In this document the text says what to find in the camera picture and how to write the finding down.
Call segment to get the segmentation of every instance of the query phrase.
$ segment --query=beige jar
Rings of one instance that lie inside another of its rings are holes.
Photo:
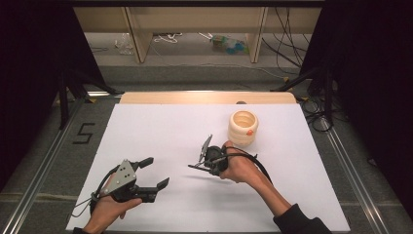
[[[250,145],[255,140],[258,118],[248,110],[239,110],[230,117],[228,139],[239,146]]]

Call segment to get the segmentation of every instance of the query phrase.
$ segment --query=hand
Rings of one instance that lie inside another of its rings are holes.
[[[226,147],[234,147],[231,140],[226,141],[224,145]],[[227,154],[230,153],[242,152],[235,148],[227,148]],[[228,169],[220,173],[219,177],[222,179],[229,178],[234,182],[246,182],[252,187],[258,182],[262,182],[262,179],[267,180],[255,164],[243,156],[229,156]]]
[[[142,203],[142,199],[131,199],[124,203],[118,203],[111,196],[101,197],[94,208],[88,224],[83,228],[83,231],[91,234],[100,234],[112,224],[118,217],[123,219],[127,210],[136,207]]]
[[[224,143],[227,147],[233,147],[233,142]],[[240,153],[239,150],[228,148],[227,153]],[[243,156],[229,156],[228,169],[219,175],[222,179],[229,178],[235,182],[246,182],[262,197],[274,216],[284,214],[291,205],[283,198],[271,181],[258,170],[249,159]]]

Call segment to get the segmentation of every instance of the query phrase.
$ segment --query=white sheet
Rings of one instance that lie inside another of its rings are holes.
[[[245,184],[221,180],[188,168],[199,160],[202,144],[227,140],[230,115],[241,109],[259,119],[255,142],[245,148],[258,154],[274,185],[309,218],[318,216],[331,231],[349,225],[332,189],[309,127],[298,104],[118,104],[97,150],[78,203],[123,159],[154,164],[136,171],[139,186],[155,186],[170,177],[153,204],[128,211],[109,230],[151,232],[274,232],[272,214]],[[85,212],[71,217],[67,229],[83,227]]]

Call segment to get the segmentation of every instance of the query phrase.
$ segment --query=black panel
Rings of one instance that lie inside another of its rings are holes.
[[[0,189],[26,154],[57,93],[57,69],[47,40],[33,30],[27,8],[2,3]]]
[[[371,1],[336,80],[352,123],[413,219],[413,11],[402,5]]]

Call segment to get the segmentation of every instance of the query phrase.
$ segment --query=black cable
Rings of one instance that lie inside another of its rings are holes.
[[[254,156],[250,155],[249,153],[247,153],[247,152],[245,152],[245,151],[243,151],[242,149],[237,148],[237,147],[233,147],[233,146],[226,147],[226,149],[229,149],[229,148],[233,148],[233,149],[239,150],[239,151],[241,151],[242,153],[230,153],[230,154],[225,153],[225,154],[223,154],[223,155],[221,155],[221,156],[217,156],[217,157],[215,157],[215,158],[211,158],[210,161],[213,162],[213,161],[216,161],[216,160],[219,160],[219,159],[222,159],[222,158],[228,158],[229,156],[242,156],[242,157],[245,157],[245,158],[249,159],[250,161],[252,161],[256,166],[258,166],[258,168],[259,168],[259,170],[262,172],[262,174],[264,174],[264,176],[265,176],[268,180],[270,180],[271,183],[273,183],[273,182],[271,181],[270,175],[268,174],[267,170],[266,170],[266,169],[264,168],[264,166],[256,159],[257,155],[255,155],[255,157],[254,157]]]
[[[298,62],[300,63],[300,65],[301,65],[301,62],[303,61],[303,59],[301,58],[300,54],[298,54],[297,49],[296,49],[296,47],[294,46],[294,41],[292,40],[291,25],[289,24],[289,8],[286,8],[286,22],[285,22],[285,30],[284,30],[284,31],[286,31],[286,28],[287,28],[287,27],[288,27],[289,35],[288,35],[288,33],[286,33],[286,35],[287,35],[287,37],[288,37],[288,39],[289,39],[289,42],[290,42],[291,45],[292,45],[292,49],[293,49],[293,51],[294,51],[295,57],[297,58],[297,61],[298,61]]]
[[[307,124],[309,125],[311,124],[313,129],[316,130],[317,132],[322,132],[322,133],[328,132],[333,127],[333,123],[330,123],[325,117],[325,111],[319,111],[317,113],[307,115],[306,119],[307,119]],[[322,125],[322,121],[324,121],[324,124],[326,125],[326,127],[323,127],[323,128],[316,127],[316,123],[320,123]]]
[[[305,35],[305,34],[303,34],[303,37],[304,37],[304,39],[306,39],[307,43],[309,43],[309,44],[310,44],[310,40],[306,37],[306,35]]]
[[[77,215],[72,214],[72,216],[73,216],[73,217],[79,217],[80,215],[82,215],[82,213],[86,210],[86,208],[88,207],[88,205],[91,203],[91,199],[92,199],[92,198],[89,198],[89,199],[81,202],[80,204],[76,205],[75,208],[79,207],[80,205],[82,205],[82,204],[84,204],[84,203],[86,203],[86,202],[89,202],[89,203],[85,206],[85,208],[82,209],[82,211],[81,211],[79,214],[77,214]]]
[[[275,52],[277,55],[283,57],[284,59],[288,60],[289,62],[291,62],[292,64],[296,65],[297,67],[301,67],[300,64],[296,63],[295,61],[291,60],[291,59],[288,58],[287,56],[283,55],[282,53],[280,53],[279,51],[277,51],[276,49],[274,49],[273,47],[271,47],[271,46],[264,40],[264,38],[262,38],[262,41],[270,48],[271,51]]]
[[[279,41],[280,43],[282,43],[283,45],[285,45],[285,46],[287,46],[287,47],[295,48],[296,50],[299,50],[299,51],[302,51],[302,52],[307,52],[306,50],[304,50],[304,49],[302,49],[302,48],[299,48],[299,47],[296,47],[296,46],[291,46],[291,45],[286,44],[285,42],[282,42],[282,41],[276,36],[276,33],[273,33],[273,36],[274,36],[274,38],[276,38],[277,41]]]
[[[309,102],[311,102],[312,104],[314,104],[314,105],[316,106],[316,107],[315,107],[315,110],[311,111],[311,110],[309,110],[309,109],[307,108],[306,103],[309,103]],[[301,105],[301,108],[302,108],[306,113],[314,114],[314,113],[319,112],[319,104],[318,104],[315,100],[312,100],[311,98],[302,101],[302,102],[300,103],[300,105]]]
[[[277,68],[278,68],[280,71],[284,72],[284,73],[295,74],[295,73],[287,72],[287,71],[283,70],[283,69],[280,67],[280,65],[279,65],[280,47],[281,47],[281,44],[279,44],[279,47],[277,48],[277,56],[276,56]],[[291,59],[288,59],[288,60],[289,60],[290,62],[292,62],[293,64],[295,64],[297,67],[301,68],[301,65],[300,65],[300,64],[292,61]]]
[[[103,187],[104,182],[106,182],[106,180],[114,173],[116,173],[116,171],[118,171],[119,165],[116,166],[114,169],[110,170],[108,174],[106,174],[106,176],[104,177],[103,181],[100,183],[99,187],[97,188],[96,192],[94,193],[95,198],[98,198],[97,196],[100,193],[100,190]]]
[[[286,22],[285,22],[285,25],[284,25],[283,22],[282,22],[282,19],[281,19],[281,17],[280,17],[280,14],[279,14],[279,11],[277,10],[277,8],[275,8],[275,10],[276,10],[276,13],[277,13],[277,17],[279,18],[279,21],[280,21],[280,23],[281,23],[281,25],[282,25],[282,31],[283,31],[282,39],[283,39],[283,36],[286,35],[286,37],[288,38],[289,42],[290,42],[291,45],[293,46],[292,48],[293,48],[294,55],[295,55],[295,57],[297,58],[298,63],[300,63],[301,57],[300,57],[300,55],[298,54],[297,50],[295,49],[294,42],[293,42],[293,40],[292,40],[291,25],[289,24],[289,8],[286,8]]]

